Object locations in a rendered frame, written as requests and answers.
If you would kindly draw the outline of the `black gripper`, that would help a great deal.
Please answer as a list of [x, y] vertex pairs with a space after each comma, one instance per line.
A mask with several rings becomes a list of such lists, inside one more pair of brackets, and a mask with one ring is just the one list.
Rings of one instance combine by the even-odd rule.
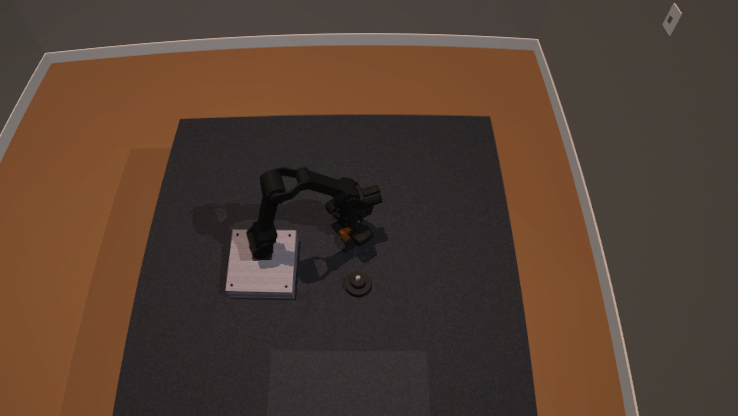
[[342, 228], [350, 228], [351, 231], [347, 234], [358, 246], [362, 246], [373, 238], [374, 232], [367, 225], [364, 226], [362, 223], [358, 222], [358, 213], [360, 213], [359, 208], [354, 215], [345, 216], [340, 212], [339, 208], [336, 208], [337, 210], [335, 209], [331, 199], [325, 204], [325, 209], [329, 214], [333, 214], [332, 217]]

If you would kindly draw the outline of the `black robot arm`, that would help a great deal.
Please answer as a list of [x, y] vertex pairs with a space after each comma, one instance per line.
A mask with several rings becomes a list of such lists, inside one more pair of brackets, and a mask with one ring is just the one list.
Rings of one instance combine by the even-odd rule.
[[[298, 184], [291, 191], [286, 192], [283, 175], [297, 178]], [[332, 202], [335, 209], [339, 208], [345, 216], [354, 215], [359, 208], [360, 222], [372, 213], [373, 205], [383, 202], [378, 185], [361, 189], [359, 183], [351, 178], [334, 179], [306, 167], [273, 169], [265, 172], [260, 182], [263, 198], [259, 218], [247, 232], [253, 261], [273, 258], [273, 244], [277, 239], [274, 226], [277, 206], [293, 199], [302, 190], [309, 189], [334, 197]]]

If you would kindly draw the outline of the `orange cylinder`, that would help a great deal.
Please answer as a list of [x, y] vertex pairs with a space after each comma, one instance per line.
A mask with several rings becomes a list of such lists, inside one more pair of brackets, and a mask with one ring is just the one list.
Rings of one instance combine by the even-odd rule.
[[350, 230], [350, 228], [349, 228], [349, 227], [348, 227], [348, 228], [346, 228], [346, 227], [345, 227], [345, 228], [343, 228], [343, 229], [342, 229], [341, 231], [339, 231], [339, 234], [340, 234], [341, 238], [342, 238], [342, 239], [343, 239], [343, 240], [344, 240], [345, 242], [346, 242], [347, 240], [349, 240], [349, 239], [350, 239], [349, 235], [347, 234], [347, 233], [348, 233], [348, 232], [350, 232], [350, 231], [351, 231], [351, 230]]

